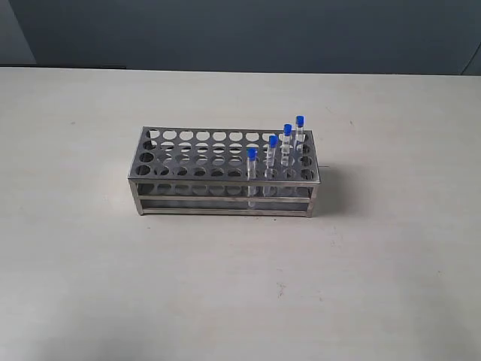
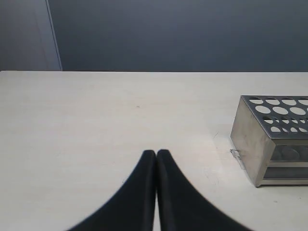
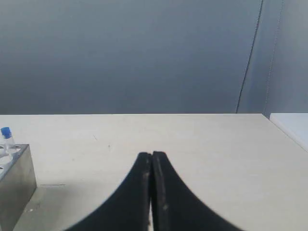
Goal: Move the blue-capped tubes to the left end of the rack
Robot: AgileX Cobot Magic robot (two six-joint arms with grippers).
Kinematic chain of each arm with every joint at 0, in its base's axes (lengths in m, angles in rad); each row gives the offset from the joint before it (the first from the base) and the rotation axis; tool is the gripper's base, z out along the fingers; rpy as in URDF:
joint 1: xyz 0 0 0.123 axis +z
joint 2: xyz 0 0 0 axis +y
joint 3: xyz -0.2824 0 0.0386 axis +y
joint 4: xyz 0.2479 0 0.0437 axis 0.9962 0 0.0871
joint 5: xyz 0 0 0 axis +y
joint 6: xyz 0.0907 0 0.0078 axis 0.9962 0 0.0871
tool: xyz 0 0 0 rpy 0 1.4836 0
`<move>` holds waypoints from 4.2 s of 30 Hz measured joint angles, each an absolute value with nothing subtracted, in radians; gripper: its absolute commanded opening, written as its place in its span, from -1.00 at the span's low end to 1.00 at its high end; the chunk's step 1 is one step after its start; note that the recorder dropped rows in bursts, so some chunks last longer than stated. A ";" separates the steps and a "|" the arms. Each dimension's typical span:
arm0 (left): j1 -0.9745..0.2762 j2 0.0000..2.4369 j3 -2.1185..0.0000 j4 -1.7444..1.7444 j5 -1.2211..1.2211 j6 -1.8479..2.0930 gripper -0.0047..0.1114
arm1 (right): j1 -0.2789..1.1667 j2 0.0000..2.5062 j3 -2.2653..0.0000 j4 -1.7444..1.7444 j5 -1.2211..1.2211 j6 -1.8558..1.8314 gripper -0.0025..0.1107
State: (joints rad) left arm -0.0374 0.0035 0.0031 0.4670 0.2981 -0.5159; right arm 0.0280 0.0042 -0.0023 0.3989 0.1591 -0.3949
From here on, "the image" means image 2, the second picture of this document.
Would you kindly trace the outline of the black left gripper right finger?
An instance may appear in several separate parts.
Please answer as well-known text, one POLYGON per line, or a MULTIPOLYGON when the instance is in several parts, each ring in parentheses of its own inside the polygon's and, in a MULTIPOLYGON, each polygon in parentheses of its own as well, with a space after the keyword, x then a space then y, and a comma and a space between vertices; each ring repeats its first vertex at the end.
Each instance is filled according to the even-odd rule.
POLYGON ((162 231, 242 231, 187 180, 169 150, 157 153, 157 196, 162 231))

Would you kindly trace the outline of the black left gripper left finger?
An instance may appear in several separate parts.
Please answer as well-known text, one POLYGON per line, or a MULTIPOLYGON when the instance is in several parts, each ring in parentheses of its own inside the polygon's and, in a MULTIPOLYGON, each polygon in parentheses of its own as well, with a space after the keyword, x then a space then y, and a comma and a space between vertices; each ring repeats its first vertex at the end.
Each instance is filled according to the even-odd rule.
POLYGON ((71 231, 151 231, 156 197, 156 154, 143 151, 121 188, 71 231))

